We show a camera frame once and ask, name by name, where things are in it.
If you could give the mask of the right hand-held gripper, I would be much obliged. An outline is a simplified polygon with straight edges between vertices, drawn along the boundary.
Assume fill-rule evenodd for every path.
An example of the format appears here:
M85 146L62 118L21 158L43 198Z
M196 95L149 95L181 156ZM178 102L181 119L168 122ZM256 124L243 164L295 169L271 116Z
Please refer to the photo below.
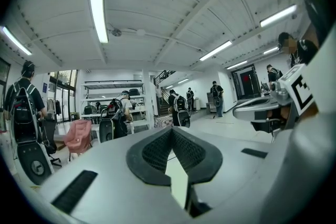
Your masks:
M271 96L281 106L294 104L299 116L314 103L312 91L303 77L306 68L305 64L293 66L280 79L273 82L271 87ZM240 100L238 106L233 109L233 116L245 121L266 121L268 112L279 108L277 102L271 103L270 100L271 98Z

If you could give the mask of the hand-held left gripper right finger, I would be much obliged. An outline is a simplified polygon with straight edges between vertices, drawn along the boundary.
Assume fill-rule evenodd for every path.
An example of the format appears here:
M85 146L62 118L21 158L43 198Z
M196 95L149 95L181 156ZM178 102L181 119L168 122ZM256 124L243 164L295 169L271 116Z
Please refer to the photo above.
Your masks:
M172 128L173 151L187 174L182 212L172 224L261 224L265 197L254 186L270 146Z

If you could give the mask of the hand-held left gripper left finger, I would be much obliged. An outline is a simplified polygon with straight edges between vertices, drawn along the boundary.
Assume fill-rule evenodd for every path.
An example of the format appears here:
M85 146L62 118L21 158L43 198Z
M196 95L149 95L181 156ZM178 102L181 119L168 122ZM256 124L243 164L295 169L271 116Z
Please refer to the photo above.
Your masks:
M128 149L151 135L152 130L133 134L91 148L52 174L39 189L48 202L54 199L83 170L96 178L71 212L89 224L178 224L191 216L180 207L169 187L145 184L128 168Z

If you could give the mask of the person's right hand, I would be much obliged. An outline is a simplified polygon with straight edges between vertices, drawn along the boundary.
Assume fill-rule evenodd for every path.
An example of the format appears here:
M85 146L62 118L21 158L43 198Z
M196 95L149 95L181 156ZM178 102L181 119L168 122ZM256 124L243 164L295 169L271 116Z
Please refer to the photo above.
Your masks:
M289 117L289 113L290 113L290 107L283 106L277 109L269 110L267 112L267 118L287 120Z

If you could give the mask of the black double door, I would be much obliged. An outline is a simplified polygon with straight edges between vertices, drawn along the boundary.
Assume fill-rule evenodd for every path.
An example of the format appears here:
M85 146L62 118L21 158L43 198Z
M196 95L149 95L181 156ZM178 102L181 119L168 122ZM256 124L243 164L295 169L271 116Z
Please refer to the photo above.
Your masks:
M254 64L231 72L238 100L261 97L260 84Z

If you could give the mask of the grey black backpack rig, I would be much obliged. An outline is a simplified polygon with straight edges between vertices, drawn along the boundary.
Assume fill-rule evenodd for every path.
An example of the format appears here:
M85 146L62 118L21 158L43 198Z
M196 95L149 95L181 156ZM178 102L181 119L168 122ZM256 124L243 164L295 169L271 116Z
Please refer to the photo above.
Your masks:
M186 99L178 94L173 94L174 99L174 110L177 112L177 119L179 125L182 127L190 127L190 113L188 110L188 105Z
M118 99L112 99L100 115L99 141L100 143L121 138L125 135L124 111Z
M24 87L14 86L11 109L12 131L16 145L18 164L31 186L40 186L52 175L49 157L42 144L38 121L31 95Z

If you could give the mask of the red checkered cloth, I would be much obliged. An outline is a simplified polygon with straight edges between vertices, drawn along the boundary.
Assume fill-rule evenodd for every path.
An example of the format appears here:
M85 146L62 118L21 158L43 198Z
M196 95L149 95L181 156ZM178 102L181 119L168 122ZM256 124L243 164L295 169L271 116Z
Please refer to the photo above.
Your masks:
M154 127L167 127L173 125L173 118L171 115L156 117L154 119Z

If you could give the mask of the black office chair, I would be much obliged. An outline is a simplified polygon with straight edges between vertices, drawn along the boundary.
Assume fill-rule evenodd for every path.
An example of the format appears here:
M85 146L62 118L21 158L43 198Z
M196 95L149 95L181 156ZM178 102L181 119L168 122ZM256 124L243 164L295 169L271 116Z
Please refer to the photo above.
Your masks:
M52 118L44 118L39 123L41 129L41 140L44 144L51 164L57 167L62 167L60 158L53 157L53 154L57 152L57 145L54 140L57 121Z

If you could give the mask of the white shelving unit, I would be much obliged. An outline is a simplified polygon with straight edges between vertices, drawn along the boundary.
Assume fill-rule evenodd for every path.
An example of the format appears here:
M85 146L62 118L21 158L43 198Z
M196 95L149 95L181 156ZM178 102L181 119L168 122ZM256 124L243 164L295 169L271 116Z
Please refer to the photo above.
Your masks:
M123 91L130 93L133 122L128 126L135 131L149 128L147 109L145 107L145 88L141 80L106 80L86 81L80 85L80 112L83 119L91 120L98 127L100 112L112 99L121 99Z

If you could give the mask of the hanging clothes rack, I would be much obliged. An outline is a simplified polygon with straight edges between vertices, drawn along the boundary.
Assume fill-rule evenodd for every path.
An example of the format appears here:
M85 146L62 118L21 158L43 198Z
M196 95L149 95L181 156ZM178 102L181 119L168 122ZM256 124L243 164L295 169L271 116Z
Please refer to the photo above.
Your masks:
M58 99L47 98L47 112L55 115L61 115L61 104Z

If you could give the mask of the black railed staircase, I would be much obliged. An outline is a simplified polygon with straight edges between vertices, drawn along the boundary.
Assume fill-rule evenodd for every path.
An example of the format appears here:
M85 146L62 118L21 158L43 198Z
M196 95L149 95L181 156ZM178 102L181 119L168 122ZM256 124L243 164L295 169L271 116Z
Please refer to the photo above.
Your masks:
M156 97L158 116L168 115L169 113L169 89L162 87L161 83L173 73L175 73L175 71L164 70L153 79L154 85L158 84L162 89L163 101L161 107L159 107L158 98Z

